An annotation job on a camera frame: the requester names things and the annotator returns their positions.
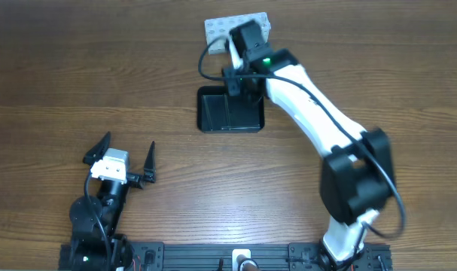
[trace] white egg carton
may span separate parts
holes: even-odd
[[[270,22],[266,12],[260,12],[256,14],[237,15],[231,17],[222,17],[205,20],[205,33],[206,33],[206,44],[212,42],[215,38],[221,35],[229,35],[230,30],[248,22],[249,20],[255,20],[261,27],[262,36],[265,42],[268,41],[268,34],[271,30]],[[224,41],[217,41],[208,50],[209,54],[225,53]]]

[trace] wooden table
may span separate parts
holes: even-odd
[[[106,131],[133,171],[157,143],[158,182],[132,191],[120,222],[131,240],[317,242],[320,159],[285,112],[267,102],[258,134],[196,127],[197,90],[216,84],[197,74],[203,21],[260,11],[274,48],[389,134],[408,214],[388,241],[395,269],[457,270],[457,1],[435,0],[0,0],[0,268],[57,268],[81,159]],[[397,224],[391,200],[376,225]]]

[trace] brown wooden surface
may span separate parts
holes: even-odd
[[[457,1],[436,0],[0,0],[0,268],[57,268],[81,158],[108,130],[135,170],[157,143],[158,182],[121,220],[131,240],[317,242],[320,159],[288,115],[267,103],[258,134],[196,127],[197,89],[215,84],[197,74],[203,21],[259,11],[274,48],[389,134],[408,214],[395,269],[457,270]],[[391,200],[376,225],[397,223]]]

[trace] wood grain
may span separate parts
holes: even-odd
[[[197,74],[203,21],[259,11],[275,48],[389,134],[408,214],[388,242],[395,269],[457,270],[456,0],[0,0],[0,268],[57,268],[81,158],[107,130],[133,170],[157,143],[159,181],[129,195],[121,220],[131,240],[318,241],[320,159],[289,116],[267,103],[258,134],[196,128],[197,89],[213,84]],[[391,201],[376,225],[397,223]]]

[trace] wooden tabletop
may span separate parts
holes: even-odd
[[[275,49],[390,136],[407,230],[368,241],[391,245],[396,270],[457,270],[457,1],[437,0],[0,0],[0,268],[57,268],[82,157],[107,131],[133,171],[157,143],[158,182],[120,222],[131,240],[317,242],[320,158],[283,110],[266,101],[257,134],[196,126],[197,90],[216,84],[197,73],[203,21],[261,11]],[[376,226],[397,225],[391,199]]]

